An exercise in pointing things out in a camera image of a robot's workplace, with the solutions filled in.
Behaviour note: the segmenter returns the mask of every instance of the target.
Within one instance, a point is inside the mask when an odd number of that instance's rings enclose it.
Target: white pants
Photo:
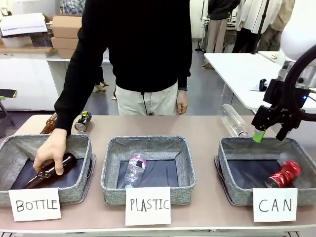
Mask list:
[[[145,93],[145,104],[140,92],[125,90],[117,86],[119,115],[176,115],[178,83],[158,92]]]

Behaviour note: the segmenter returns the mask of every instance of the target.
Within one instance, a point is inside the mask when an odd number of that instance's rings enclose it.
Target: brown box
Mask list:
[[[59,49],[58,53],[61,58],[71,59],[72,55],[74,54],[74,49]]]
[[[76,49],[78,39],[65,39],[65,38],[51,38],[51,42],[54,48],[61,49]]]
[[[53,18],[52,28],[56,38],[77,39],[80,27],[80,16],[54,16]]]

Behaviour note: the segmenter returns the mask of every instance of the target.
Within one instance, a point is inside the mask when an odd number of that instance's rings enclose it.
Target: hand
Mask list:
[[[63,174],[63,157],[66,151],[66,136],[66,130],[56,128],[46,142],[38,149],[33,165],[33,168],[37,173],[40,172],[45,161],[53,159],[55,162],[56,173],[58,175]]]
[[[244,25],[245,25],[245,22],[243,22],[242,20],[239,22],[239,26],[242,28],[242,27],[244,27]]]
[[[177,98],[178,115],[184,114],[187,111],[187,108],[188,108],[187,92],[184,90],[179,90],[178,98]]]

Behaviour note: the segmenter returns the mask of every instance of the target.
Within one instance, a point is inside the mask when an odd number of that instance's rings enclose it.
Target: soda can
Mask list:
[[[82,112],[81,118],[79,118],[79,120],[75,123],[75,129],[79,132],[85,132],[91,119],[91,113],[89,113],[88,111]]]
[[[268,188],[284,188],[292,184],[301,174],[301,167],[295,161],[284,162],[281,170],[267,178],[266,186]]]

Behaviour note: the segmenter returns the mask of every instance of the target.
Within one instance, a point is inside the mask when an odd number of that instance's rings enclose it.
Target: wristwatch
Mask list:
[[[179,87],[178,90],[188,91],[188,86],[186,86],[186,87]]]

